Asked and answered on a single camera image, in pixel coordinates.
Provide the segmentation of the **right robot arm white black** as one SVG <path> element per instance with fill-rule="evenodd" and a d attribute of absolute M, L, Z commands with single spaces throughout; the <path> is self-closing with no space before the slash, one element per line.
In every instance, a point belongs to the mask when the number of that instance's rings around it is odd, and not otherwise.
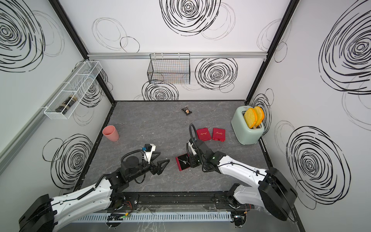
<path fill-rule="evenodd" d="M 293 207 L 298 194 L 278 169 L 256 168 L 223 152 L 212 151 L 198 138 L 193 124 L 189 125 L 189 134 L 186 149 L 191 167 L 200 166 L 204 173 L 217 172 L 240 180 L 242 184 L 231 188 L 231 198 L 234 202 L 263 207 L 279 220 L 289 219 L 295 222 Z"/>

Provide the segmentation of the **red jewelry box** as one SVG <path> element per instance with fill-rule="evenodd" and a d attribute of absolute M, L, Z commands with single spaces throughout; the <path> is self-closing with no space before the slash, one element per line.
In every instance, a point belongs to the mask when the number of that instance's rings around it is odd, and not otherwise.
<path fill-rule="evenodd" d="M 189 158 L 188 154 L 183 154 L 181 156 L 176 157 L 176 163 L 179 171 L 183 171 L 185 169 L 190 168 L 190 162 L 188 158 Z"/>

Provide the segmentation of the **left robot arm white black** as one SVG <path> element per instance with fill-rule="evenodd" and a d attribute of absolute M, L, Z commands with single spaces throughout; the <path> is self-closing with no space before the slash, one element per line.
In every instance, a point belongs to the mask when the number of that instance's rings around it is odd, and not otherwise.
<path fill-rule="evenodd" d="M 123 190 L 131 181 L 150 172 L 161 175 L 169 159 L 154 160 L 160 152 L 138 149 L 120 159 L 120 167 L 110 174 L 103 174 L 98 181 L 86 188 L 63 196 L 38 197 L 20 217 L 21 232 L 56 232 L 75 220 L 91 213 L 111 208 L 115 202 L 126 203 Z"/>

